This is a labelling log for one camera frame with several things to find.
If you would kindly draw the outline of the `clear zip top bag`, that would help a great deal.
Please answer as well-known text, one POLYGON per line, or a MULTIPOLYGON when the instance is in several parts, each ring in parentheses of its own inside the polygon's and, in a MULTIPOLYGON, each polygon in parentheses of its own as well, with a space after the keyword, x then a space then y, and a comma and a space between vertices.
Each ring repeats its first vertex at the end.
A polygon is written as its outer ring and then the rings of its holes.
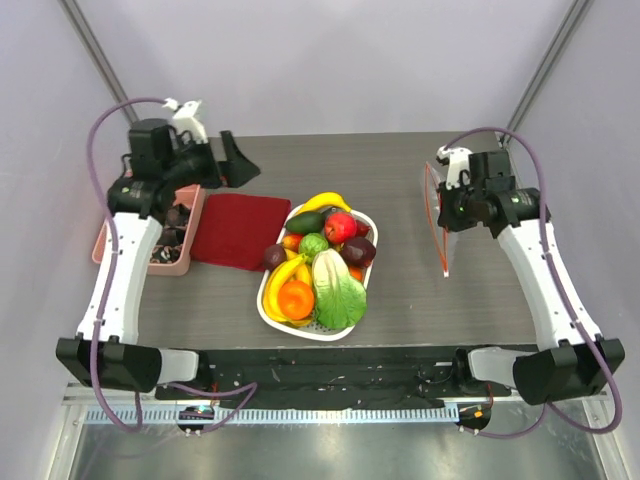
POLYGON ((436 171, 431 163, 426 162, 424 166, 422 186, 426 218, 436 248, 443 277, 448 278, 450 276, 455 239, 451 237, 445 227, 438 224, 439 216, 442 213, 442 200, 438 190, 441 181, 441 175, 436 171))

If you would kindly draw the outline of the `green white cabbage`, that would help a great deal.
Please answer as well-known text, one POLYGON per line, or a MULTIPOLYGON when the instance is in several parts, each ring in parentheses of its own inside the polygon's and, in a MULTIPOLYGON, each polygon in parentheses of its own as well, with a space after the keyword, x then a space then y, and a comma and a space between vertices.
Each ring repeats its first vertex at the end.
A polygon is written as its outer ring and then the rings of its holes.
POLYGON ((314 319, 319 324, 340 330, 353 327, 362 319, 367 310, 366 289, 351 276, 338 252, 328 249, 316 255, 312 281, 314 319))

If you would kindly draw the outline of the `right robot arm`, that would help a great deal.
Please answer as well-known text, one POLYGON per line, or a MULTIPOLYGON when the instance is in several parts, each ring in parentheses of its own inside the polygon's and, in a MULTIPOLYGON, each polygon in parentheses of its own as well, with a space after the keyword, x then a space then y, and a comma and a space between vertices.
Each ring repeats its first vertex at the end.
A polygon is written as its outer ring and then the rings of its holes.
POLYGON ((511 262, 531 311, 537 352, 473 349, 451 371, 457 391, 472 395, 487 382, 518 391, 530 405, 594 395, 604 366, 625 358, 620 340, 606 339, 584 308, 556 246, 536 188, 519 188, 506 151, 473 153, 441 147, 446 178, 437 189, 439 227, 459 233, 483 225, 511 262))

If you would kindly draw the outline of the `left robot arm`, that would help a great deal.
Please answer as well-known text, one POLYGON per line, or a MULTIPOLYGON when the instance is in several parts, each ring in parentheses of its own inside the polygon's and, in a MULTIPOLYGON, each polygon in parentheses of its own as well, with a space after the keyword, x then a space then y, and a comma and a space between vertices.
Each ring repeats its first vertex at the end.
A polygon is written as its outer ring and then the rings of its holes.
POLYGON ((231 131, 220 138, 222 162, 194 129, 151 118, 129 130, 130 151, 121 158, 128 170, 100 197, 108 235, 92 298, 75 336, 56 346, 57 359, 82 385, 148 393, 172 383, 193 399, 211 391, 206 355, 139 345, 138 317, 152 252, 177 191, 239 188, 260 173, 231 131))

